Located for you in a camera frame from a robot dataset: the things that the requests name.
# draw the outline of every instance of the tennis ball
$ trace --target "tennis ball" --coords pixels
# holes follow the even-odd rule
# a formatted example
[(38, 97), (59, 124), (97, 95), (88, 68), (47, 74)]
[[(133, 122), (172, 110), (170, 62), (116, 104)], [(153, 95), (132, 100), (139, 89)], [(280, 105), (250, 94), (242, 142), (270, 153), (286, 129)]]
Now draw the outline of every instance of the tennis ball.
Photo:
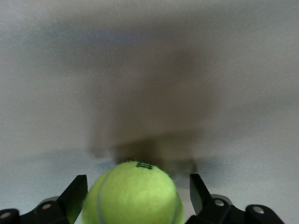
[(182, 224), (172, 179), (156, 166), (130, 161), (104, 173), (83, 204), (84, 224)]

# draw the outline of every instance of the black logo on tennis ball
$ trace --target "black logo on tennis ball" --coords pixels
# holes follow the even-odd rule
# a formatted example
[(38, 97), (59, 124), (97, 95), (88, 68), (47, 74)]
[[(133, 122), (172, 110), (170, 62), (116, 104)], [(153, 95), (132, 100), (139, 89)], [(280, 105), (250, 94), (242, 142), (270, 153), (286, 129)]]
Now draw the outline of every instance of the black logo on tennis ball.
[(136, 167), (142, 167), (142, 168), (146, 168), (146, 169), (153, 169), (153, 166), (151, 166), (150, 164), (147, 164), (147, 163), (143, 163), (143, 162), (137, 163)]

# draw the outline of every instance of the white surface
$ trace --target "white surface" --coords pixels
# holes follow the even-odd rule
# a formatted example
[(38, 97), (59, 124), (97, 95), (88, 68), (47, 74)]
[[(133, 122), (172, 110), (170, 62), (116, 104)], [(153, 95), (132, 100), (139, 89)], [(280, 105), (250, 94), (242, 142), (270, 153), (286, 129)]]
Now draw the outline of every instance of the white surface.
[(126, 158), (287, 224), (299, 201), (299, 2), (2, 1), (0, 209)]

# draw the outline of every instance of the yellow-green tennis ball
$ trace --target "yellow-green tennis ball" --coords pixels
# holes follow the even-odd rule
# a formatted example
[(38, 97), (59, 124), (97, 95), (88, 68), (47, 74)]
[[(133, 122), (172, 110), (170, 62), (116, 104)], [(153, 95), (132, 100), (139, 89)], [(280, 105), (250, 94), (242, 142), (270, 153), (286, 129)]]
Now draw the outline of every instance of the yellow-green tennis ball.
[(183, 206), (172, 179), (156, 166), (125, 162), (92, 186), (84, 224), (182, 224)]

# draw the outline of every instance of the ball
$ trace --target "ball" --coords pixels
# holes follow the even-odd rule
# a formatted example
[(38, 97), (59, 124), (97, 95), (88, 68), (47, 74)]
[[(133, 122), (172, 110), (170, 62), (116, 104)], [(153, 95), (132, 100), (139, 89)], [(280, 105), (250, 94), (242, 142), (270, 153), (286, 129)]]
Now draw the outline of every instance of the ball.
[(172, 179), (156, 166), (122, 163), (104, 173), (83, 204), (84, 224), (182, 224), (184, 212)]

